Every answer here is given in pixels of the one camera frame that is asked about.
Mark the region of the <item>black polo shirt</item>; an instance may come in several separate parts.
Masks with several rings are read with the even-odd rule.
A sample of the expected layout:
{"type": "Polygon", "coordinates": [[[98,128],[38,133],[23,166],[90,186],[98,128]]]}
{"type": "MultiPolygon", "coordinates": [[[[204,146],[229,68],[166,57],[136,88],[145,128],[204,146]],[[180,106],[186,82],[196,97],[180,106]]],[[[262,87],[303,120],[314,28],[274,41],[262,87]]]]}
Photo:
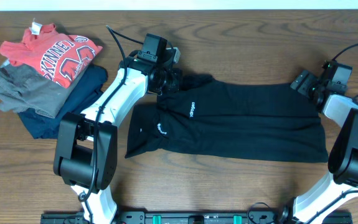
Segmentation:
{"type": "Polygon", "coordinates": [[[186,76],[181,89],[133,108],[127,157],[164,149],[237,159],[327,162],[315,106],[290,85],[186,76]]]}

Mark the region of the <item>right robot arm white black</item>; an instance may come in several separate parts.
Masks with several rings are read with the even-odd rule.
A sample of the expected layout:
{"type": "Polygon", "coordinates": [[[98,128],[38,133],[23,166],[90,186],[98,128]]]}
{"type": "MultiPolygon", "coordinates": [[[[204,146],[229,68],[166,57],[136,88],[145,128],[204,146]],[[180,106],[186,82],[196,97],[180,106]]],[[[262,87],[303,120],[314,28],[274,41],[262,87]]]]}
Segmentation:
{"type": "Polygon", "coordinates": [[[284,207],[278,223],[353,222],[351,213],[338,209],[358,197],[358,103],[345,96],[350,75],[347,68],[327,68],[320,77],[304,70],[291,84],[341,131],[329,155],[328,172],[284,207]]]}

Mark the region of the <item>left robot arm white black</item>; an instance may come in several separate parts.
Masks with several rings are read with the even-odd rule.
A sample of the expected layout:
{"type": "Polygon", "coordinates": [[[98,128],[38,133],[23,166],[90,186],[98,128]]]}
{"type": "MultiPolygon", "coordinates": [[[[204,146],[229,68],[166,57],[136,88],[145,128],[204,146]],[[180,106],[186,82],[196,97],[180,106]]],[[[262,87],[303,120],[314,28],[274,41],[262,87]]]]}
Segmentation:
{"type": "Polygon", "coordinates": [[[77,194],[85,223],[112,223],[116,215],[110,182],[117,165],[118,128],[130,109],[147,93],[178,91],[181,82],[180,68],[127,57],[94,104],[63,116],[53,169],[77,194]]]}

